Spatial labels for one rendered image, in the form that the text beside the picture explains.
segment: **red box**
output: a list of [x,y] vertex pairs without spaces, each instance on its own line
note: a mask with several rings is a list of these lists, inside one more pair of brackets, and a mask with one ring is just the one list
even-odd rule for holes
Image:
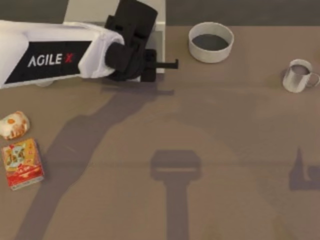
[[38,183],[44,179],[39,151],[29,138],[1,149],[8,185],[12,190]]

